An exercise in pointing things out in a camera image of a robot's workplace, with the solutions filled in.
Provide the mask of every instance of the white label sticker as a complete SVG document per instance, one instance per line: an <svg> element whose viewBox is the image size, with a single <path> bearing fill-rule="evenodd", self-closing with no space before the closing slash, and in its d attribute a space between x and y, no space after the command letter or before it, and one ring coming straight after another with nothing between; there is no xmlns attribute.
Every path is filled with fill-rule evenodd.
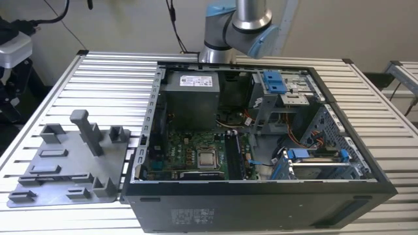
<svg viewBox="0 0 418 235"><path fill-rule="evenodd" d="M211 76L182 76L182 87L212 87Z"/></svg>
<svg viewBox="0 0 418 235"><path fill-rule="evenodd" d="M251 124L253 119L247 117L246 122L243 124L246 124L247 126Z"/></svg>

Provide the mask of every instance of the power supply label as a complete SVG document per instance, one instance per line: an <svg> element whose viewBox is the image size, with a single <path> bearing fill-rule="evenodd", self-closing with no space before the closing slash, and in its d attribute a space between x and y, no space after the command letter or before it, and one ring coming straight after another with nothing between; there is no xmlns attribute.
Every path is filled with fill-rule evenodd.
<svg viewBox="0 0 418 235"><path fill-rule="evenodd" d="M212 224L215 209L171 209L174 224Z"/></svg>
<svg viewBox="0 0 418 235"><path fill-rule="evenodd" d="M212 87L211 76L186 76L180 77L182 87Z"/></svg>

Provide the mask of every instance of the green circuit board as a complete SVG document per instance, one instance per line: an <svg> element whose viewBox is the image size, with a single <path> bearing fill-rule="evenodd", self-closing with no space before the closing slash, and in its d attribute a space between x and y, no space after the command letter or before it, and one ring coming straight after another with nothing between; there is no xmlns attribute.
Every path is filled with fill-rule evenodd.
<svg viewBox="0 0 418 235"><path fill-rule="evenodd" d="M247 135L239 135L239 145L243 158L251 156ZM198 164L199 151L216 155L216 166L202 169ZM246 178L257 179L255 167L246 165ZM164 160L151 160L148 180L178 180L186 171L220 171L228 180L228 164L224 150L224 135L215 133L170 132Z"/></svg>

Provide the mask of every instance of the slotted aluminum surface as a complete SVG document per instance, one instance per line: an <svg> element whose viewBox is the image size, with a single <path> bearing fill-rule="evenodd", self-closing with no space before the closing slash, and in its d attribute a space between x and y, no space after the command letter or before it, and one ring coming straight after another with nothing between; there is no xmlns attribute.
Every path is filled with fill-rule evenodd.
<svg viewBox="0 0 418 235"><path fill-rule="evenodd" d="M143 233L130 206L119 202L13 209L5 206L5 202L8 193L15 189L17 175L24 173L40 146L42 138L38 135L42 126L46 123L60 123L66 130L75 130L68 120L74 109L87 109L90 121L98 122L100 128L123 125L132 131L128 158L139 141L150 85L159 60L192 62L196 57L108 52L91 52L87 56L76 57L0 158L1 232L25 231L27 234L43 235L75 232L106 235ZM337 59L281 57L261 60L238 57L238 63L317 69L399 192L342 230L327 232L345 235L418 234L418 131L357 67ZM323 234L323 231L235 234Z"/></svg>

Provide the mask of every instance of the motherboard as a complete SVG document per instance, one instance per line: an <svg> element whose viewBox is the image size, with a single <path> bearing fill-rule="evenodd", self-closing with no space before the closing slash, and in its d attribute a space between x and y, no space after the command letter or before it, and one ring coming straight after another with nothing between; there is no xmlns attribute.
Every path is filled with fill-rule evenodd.
<svg viewBox="0 0 418 235"><path fill-rule="evenodd" d="M249 136L168 132L166 157L150 161L148 180L257 180Z"/></svg>

